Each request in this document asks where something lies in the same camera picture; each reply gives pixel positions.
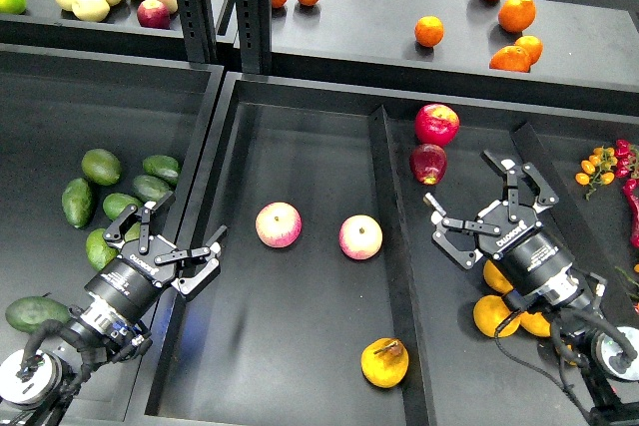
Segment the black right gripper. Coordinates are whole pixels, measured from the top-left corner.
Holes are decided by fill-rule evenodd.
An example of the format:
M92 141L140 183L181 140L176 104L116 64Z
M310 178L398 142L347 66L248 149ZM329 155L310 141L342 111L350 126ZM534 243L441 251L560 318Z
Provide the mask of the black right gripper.
M558 194L531 163L518 164L488 150L481 156L503 179L502 202L481 211L481 221L458 219L448 215L434 194L426 193L432 241L463 269L471 269L485 255L522 295L572 296L574 256L537 217L558 204ZM522 186L533 193L530 205L520 201Z

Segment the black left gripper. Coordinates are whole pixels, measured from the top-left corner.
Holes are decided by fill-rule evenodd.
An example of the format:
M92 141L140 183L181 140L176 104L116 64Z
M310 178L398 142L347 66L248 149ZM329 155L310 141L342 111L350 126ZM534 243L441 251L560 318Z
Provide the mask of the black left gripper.
M203 246L177 249L160 235L150 234L152 216L170 207L175 194L168 192L158 201L142 206L128 204L103 232L109 247L120 250L86 285L95 299L104 300L129 323L140 320L171 286L186 301L193 300L220 273L221 241L228 228L221 225ZM126 232L140 224L138 241L125 241ZM202 268L193 276L182 271L187 266Z

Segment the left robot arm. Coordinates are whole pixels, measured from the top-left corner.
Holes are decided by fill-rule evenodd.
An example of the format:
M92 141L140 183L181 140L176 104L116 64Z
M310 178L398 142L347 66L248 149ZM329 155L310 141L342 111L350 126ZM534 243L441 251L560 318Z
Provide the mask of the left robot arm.
M200 247L180 249L151 232L153 215L175 197L130 204L102 234L116 256L85 286L85 308L67 321L46 319L1 364L1 401L12 425L58 425L82 386L102 366L143 356L152 333L143 318L168 289L194 299L220 272L220 226Z

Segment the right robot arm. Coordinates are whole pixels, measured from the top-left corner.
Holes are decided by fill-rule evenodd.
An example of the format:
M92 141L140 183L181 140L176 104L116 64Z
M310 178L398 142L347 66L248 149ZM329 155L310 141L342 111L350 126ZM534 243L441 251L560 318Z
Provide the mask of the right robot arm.
M536 167L483 154L503 179L503 195L473 220L450 216L434 195L424 195L432 209L433 241L465 269L486 258L511 284L500 300L505 311L489 326L498 341L523 313L548 320L560 375L554 383L574 404L580 402L564 375L574 364L593 402L581 411L590 425L635 425L638 405L625 403L613 381L638 379L638 330L612 324L601 309L605 278L573 265L570 250L545 229L539 214L555 207L558 196Z

